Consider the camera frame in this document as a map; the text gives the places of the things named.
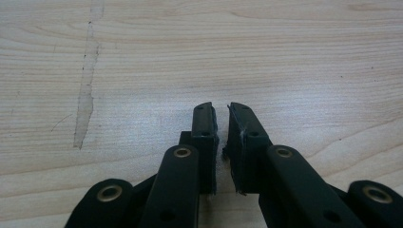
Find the wooden surface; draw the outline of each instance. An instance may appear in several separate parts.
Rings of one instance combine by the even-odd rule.
[[[0,227],[63,227],[90,186],[138,183],[213,102],[230,102],[329,183],[403,194],[403,3],[0,3]],[[199,227],[264,227],[218,159]]]

